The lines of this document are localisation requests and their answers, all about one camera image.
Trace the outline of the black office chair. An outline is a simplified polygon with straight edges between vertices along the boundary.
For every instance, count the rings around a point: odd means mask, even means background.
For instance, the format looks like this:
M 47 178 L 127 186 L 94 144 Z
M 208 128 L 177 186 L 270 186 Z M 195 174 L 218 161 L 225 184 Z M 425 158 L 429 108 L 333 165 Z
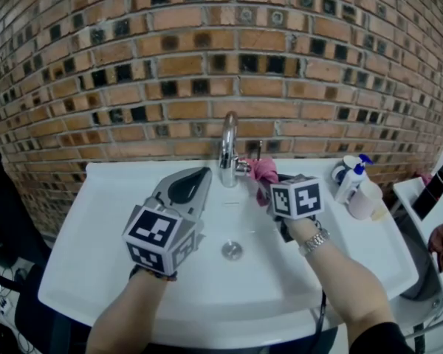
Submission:
M 0 153 L 0 243 L 3 252 L 32 263 L 23 281 L 0 276 L 0 285 L 18 293 L 15 326 L 41 354 L 85 354 L 90 327 L 46 306 L 38 291 L 52 249 L 7 175 Z

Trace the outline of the pale pink cup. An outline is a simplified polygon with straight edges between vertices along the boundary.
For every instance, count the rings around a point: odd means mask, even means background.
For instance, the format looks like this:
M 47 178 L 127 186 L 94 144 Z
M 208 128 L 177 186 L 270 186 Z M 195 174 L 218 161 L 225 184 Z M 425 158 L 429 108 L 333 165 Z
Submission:
M 357 220 L 370 218 L 382 201 L 382 190 L 372 181 L 362 181 L 348 200 L 348 212 Z

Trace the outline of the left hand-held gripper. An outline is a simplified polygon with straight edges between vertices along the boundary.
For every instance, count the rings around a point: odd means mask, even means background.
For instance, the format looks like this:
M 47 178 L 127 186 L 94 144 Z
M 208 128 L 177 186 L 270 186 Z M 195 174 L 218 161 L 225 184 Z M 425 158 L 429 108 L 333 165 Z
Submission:
M 211 181 L 209 167 L 180 170 L 164 177 L 154 196 L 135 206 L 123 240 L 136 265 L 162 276 L 175 275 L 203 238 L 200 217 Z M 175 208 L 185 208 L 187 213 Z

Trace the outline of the metal sink drain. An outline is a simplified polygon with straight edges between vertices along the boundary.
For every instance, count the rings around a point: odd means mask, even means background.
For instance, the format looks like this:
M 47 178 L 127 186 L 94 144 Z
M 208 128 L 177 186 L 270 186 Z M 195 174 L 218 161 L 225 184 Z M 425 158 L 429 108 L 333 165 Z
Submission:
M 236 261 L 239 260 L 243 255 L 243 248 L 242 246 L 233 241 L 228 240 L 221 248 L 221 254 L 223 257 L 230 261 Z

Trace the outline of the white bottle with blue pump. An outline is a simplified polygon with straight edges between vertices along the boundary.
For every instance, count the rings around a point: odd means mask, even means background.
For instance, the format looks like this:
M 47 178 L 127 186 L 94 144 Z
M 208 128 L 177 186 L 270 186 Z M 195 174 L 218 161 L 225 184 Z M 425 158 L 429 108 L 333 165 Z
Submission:
M 358 185 L 368 179 L 366 166 L 373 164 L 372 160 L 365 154 L 361 153 L 357 157 L 355 167 L 347 172 L 341 185 L 334 195 L 334 200 L 339 203 L 345 203 L 350 195 L 356 190 Z

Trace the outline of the white side shelf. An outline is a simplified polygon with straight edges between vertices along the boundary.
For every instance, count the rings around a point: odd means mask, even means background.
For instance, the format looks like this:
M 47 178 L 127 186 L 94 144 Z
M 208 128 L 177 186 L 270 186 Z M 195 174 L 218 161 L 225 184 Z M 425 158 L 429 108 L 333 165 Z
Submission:
M 436 275 L 437 282 L 443 293 L 443 271 L 439 270 L 438 254 L 435 252 L 431 253 L 428 249 L 429 239 L 434 229 L 443 225 L 443 196 L 436 202 L 425 218 L 420 218 L 413 209 L 413 203 L 424 190 L 425 186 L 420 178 L 413 178 L 394 185 L 394 192 L 398 202 L 404 208 L 411 221 L 412 237 L 424 253 L 423 257 L 427 259 L 429 267 L 433 269 L 433 273 Z

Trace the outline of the white ceramic sink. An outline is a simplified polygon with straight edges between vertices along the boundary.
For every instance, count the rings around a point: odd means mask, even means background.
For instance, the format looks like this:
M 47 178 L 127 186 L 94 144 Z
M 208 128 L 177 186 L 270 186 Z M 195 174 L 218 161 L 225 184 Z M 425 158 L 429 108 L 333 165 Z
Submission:
M 318 217 L 332 241 L 368 268 L 389 299 L 418 279 L 416 266 L 394 219 L 353 218 L 334 200 L 330 173 L 335 159 L 279 159 L 279 172 L 317 176 L 325 182 L 325 209 Z M 133 263 L 123 230 L 136 205 L 172 173 L 196 161 L 89 164 L 87 177 L 56 238 L 38 298 L 85 325 L 92 325 L 128 282 Z M 251 180 L 224 187 L 215 161 L 203 238 L 181 265 L 157 312 L 153 339 L 177 347 L 236 349 L 291 341 L 314 333 L 321 287 L 295 243 L 285 243 L 255 199 Z M 233 240 L 239 260 L 223 257 Z

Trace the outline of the person's right forearm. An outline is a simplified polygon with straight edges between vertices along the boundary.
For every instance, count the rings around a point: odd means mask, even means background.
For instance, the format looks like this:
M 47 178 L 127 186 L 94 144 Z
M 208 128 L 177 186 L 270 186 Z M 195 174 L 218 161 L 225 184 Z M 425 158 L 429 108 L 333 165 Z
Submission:
M 320 228 L 313 220 L 286 220 L 291 237 L 301 245 Z M 329 239 L 307 255 L 335 313 L 346 325 L 348 354 L 414 354 L 396 323 L 386 292 L 366 267 Z

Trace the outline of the black cylindrical object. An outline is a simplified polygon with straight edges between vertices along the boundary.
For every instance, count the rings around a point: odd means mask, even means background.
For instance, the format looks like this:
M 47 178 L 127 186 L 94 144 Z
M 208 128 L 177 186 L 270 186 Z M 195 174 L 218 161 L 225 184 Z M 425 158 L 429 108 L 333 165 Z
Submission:
M 443 196 L 443 165 L 427 183 L 412 204 L 414 212 L 423 221 Z

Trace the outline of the person's left forearm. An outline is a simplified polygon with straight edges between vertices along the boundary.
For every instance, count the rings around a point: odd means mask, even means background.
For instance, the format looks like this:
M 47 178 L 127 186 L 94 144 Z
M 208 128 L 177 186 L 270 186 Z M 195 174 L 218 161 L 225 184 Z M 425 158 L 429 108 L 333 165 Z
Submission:
M 142 354 L 151 341 L 157 309 L 173 276 L 136 265 L 119 296 L 90 331 L 85 354 Z

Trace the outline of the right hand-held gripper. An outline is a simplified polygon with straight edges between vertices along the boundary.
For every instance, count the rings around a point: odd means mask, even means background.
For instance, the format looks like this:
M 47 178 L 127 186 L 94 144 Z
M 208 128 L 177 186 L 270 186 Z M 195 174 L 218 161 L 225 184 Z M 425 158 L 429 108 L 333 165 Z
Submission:
M 271 214 L 285 243 L 293 241 L 286 219 L 315 218 L 324 211 L 323 182 L 313 176 L 278 174 L 269 186 Z

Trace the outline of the pink cloth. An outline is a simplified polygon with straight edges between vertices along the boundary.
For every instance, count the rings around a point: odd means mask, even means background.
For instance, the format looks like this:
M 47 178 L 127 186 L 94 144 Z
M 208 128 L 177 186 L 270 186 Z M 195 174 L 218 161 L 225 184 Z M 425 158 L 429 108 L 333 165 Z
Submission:
M 256 201 L 260 207 L 268 206 L 271 199 L 271 185 L 279 182 L 276 165 L 272 158 L 248 159 L 249 177 L 258 185 Z

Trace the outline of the chrome faucet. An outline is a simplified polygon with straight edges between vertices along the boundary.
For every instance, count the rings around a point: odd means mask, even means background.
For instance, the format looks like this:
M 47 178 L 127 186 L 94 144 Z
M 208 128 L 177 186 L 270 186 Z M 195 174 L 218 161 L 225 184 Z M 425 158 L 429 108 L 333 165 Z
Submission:
M 228 111 L 219 150 L 219 175 L 222 185 L 228 188 L 235 187 L 238 177 L 248 176 L 254 168 L 247 160 L 240 159 L 236 152 L 237 129 L 238 115 L 235 111 Z

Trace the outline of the silver wristwatch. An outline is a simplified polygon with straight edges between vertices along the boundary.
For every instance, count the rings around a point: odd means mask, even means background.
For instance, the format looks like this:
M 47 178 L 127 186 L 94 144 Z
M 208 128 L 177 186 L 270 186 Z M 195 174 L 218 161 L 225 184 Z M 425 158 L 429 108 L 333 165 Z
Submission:
M 299 245 L 299 252 L 302 256 L 306 257 L 307 255 L 314 252 L 324 243 L 328 242 L 330 239 L 329 231 L 326 229 L 320 229 L 319 232 L 306 240 L 304 243 Z

